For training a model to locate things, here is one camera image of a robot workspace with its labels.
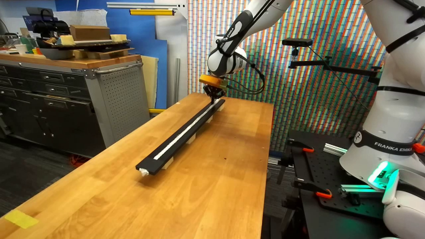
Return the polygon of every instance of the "wooden tabletop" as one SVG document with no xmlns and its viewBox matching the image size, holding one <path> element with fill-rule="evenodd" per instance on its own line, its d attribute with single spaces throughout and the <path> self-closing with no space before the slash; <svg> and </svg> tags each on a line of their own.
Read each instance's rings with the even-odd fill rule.
<svg viewBox="0 0 425 239">
<path fill-rule="evenodd" d="M 35 63 L 35 64 L 42 64 L 42 65 L 69 67 L 69 68 L 75 68 L 75 69 L 98 68 L 98 67 L 114 65 L 118 63 L 126 63 L 126 62 L 135 61 L 139 59 L 141 59 L 140 55 L 128 55 L 125 57 L 117 57 L 117 58 L 108 59 L 108 60 L 98 60 L 98 59 L 50 60 L 43 55 L 0 54 L 0 60 L 12 60 L 12 61 Z"/>
<path fill-rule="evenodd" d="M 17 207 L 38 223 L 0 218 L 0 238 L 259 239 L 273 105 L 225 98 L 167 170 L 137 163 L 206 106 L 191 94 Z"/>
</svg>

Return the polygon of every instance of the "white wall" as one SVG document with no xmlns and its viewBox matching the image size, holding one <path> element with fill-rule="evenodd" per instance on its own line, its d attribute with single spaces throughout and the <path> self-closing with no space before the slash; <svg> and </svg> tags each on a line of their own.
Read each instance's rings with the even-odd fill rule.
<svg viewBox="0 0 425 239">
<path fill-rule="evenodd" d="M 155 0 L 155 3 L 180 3 L 185 0 Z M 180 58 L 180 82 L 178 99 L 187 96 L 187 20 L 180 14 L 155 17 L 156 38 L 168 41 L 168 91 L 167 106 L 174 104 L 174 86 L 176 78 L 176 58 Z"/>
<path fill-rule="evenodd" d="M 28 15 L 26 7 L 49 8 L 56 11 L 54 0 L 0 0 L 0 19 L 6 24 L 9 32 L 21 34 L 25 27 L 22 16 Z"/>
</svg>

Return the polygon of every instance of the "white strip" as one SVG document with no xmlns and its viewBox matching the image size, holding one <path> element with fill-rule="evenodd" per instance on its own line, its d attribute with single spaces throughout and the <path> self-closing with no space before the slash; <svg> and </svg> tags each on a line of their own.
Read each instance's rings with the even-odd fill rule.
<svg viewBox="0 0 425 239">
<path fill-rule="evenodd" d="M 198 118 L 196 118 L 183 132 L 181 132 L 177 137 L 171 141 L 159 154 L 157 154 L 153 159 L 158 160 L 167 150 L 171 148 L 185 133 L 187 133 L 202 117 L 204 117 L 216 104 L 219 102 L 219 99 L 216 99 L 215 102 L 204 112 L 202 113 Z"/>
</svg>

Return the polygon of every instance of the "cardboard box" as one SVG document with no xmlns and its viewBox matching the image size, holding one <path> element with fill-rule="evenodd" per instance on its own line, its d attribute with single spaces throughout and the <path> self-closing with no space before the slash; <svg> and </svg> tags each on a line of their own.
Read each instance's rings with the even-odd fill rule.
<svg viewBox="0 0 425 239">
<path fill-rule="evenodd" d="M 69 27 L 74 41 L 109 40 L 109 27 L 70 25 Z"/>
</svg>

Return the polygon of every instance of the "blue panel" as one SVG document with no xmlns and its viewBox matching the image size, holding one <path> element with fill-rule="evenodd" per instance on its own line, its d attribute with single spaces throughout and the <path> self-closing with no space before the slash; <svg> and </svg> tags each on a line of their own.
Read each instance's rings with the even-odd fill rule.
<svg viewBox="0 0 425 239">
<path fill-rule="evenodd" d="M 106 2 L 145 2 L 153 0 L 80 0 L 78 10 L 105 9 L 111 34 L 126 34 L 134 54 L 158 58 L 156 108 L 167 108 L 167 41 L 156 40 L 154 16 L 132 16 L 128 9 L 108 9 Z M 76 0 L 56 0 L 57 11 L 75 11 Z"/>
</svg>

